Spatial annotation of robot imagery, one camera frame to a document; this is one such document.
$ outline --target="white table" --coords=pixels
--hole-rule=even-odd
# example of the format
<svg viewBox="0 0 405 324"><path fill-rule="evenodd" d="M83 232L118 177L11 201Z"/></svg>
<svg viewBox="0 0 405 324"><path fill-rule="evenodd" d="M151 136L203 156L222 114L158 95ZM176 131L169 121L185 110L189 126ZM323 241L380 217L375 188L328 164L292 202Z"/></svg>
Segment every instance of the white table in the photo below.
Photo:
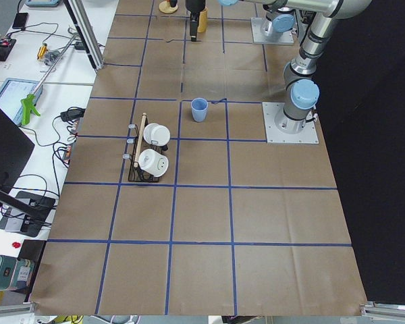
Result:
<svg viewBox="0 0 405 324"><path fill-rule="evenodd" d="M38 134L38 141L41 144L49 144L58 139L57 134L51 126L54 117L58 116L60 112L65 111L71 106L85 108L90 97L92 86L82 85L67 85L67 84L45 84L43 93L36 105L40 113L40 117L32 116L28 128L36 130ZM60 119L55 122L55 127L61 135L61 140L66 142L69 132L66 129L67 124L63 123ZM32 132L23 130L24 133L34 142L34 134ZM24 168L22 175L27 173L35 173L43 176L48 184L48 190L57 192L55 183L52 156L53 150L51 146L40 147L35 146L32 156ZM55 168L57 170L57 179L60 186L63 186L67 169L57 159L55 160ZM16 184L20 188L36 188L45 189L45 183L38 177L23 177L20 178ZM10 194L15 196L19 190L13 189ZM43 194L43 192L33 192L36 194ZM46 196L56 198L53 194L47 193ZM54 218L54 211L51 211L47 221L52 222ZM49 235L49 229L44 227L39 235L35 238L23 236L21 234L8 233L0 229L0 254L17 257L20 251L19 248L12 247L13 242L22 243L24 240L46 240Z"/></svg>
<svg viewBox="0 0 405 324"><path fill-rule="evenodd" d="M105 45L118 0L82 0L82 2L98 43ZM29 8L24 5L21 12L28 12L27 26L41 22L57 23L59 28L56 34L64 36L70 36L68 28L74 27L63 3L55 8ZM28 29L51 33L54 31L55 25L42 24ZM47 36L46 34L31 32L13 34L11 37L17 41L6 62L0 62L0 81L4 81L6 78L40 80L43 71L47 70L48 67L39 62L36 56L39 47ZM58 49L68 41L66 38L52 36L46 43L49 49ZM96 72L93 70L85 51L77 51L70 47L57 64L55 72L50 74L46 82L93 85L95 78Z"/></svg>

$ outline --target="black monitor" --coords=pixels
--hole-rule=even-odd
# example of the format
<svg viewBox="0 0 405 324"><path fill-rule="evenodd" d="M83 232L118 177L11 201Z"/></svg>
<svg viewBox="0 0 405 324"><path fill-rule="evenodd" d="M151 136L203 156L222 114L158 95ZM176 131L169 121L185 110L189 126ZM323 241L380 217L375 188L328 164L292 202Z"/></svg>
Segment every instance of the black monitor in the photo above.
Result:
<svg viewBox="0 0 405 324"><path fill-rule="evenodd" d="M10 207L2 213L0 228L31 237L38 235L55 204L55 199L29 192L20 191L15 198L9 195L33 148L32 141L0 109L0 210L2 205ZM17 219L12 227L9 220Z"/></svg>

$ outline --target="yellow cup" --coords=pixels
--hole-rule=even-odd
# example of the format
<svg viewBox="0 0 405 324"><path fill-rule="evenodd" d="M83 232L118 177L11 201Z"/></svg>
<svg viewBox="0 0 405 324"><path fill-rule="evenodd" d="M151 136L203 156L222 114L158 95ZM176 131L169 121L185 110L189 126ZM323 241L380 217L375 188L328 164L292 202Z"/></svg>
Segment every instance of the yellow cup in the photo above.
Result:
<svg viewBox="0 0 405 324"><path fill-rule="evenodd" d="M200 12L200 21L198 24L198 32L205 32L207 29L207 7Z"/></svg>

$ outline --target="blue cup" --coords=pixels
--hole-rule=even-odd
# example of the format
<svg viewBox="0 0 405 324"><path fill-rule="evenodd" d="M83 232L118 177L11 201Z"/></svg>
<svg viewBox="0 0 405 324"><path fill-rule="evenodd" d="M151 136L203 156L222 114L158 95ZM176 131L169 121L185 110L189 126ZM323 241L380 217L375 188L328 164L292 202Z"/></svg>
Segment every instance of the blue cup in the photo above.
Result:
<svg viewBox="0 0 405 324"><path fill-rule="evenodd" d="M207 110L209 109L209 103L204 98L195 98L190 103L192 108L192 117L194 121L200 123L203 122L207 116Z"/></svg>

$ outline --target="green container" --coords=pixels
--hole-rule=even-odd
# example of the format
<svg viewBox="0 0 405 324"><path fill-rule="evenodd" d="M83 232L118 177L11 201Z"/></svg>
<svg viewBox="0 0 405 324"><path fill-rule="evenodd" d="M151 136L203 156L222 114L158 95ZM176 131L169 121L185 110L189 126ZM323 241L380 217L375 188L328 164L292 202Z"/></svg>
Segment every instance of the green container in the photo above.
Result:
<svg viewBox="0 0 405 324"><path fill-rule="evenodd" d="M0 290L16 290L28 286L34 268L33 261L0 255Z"/></svg>

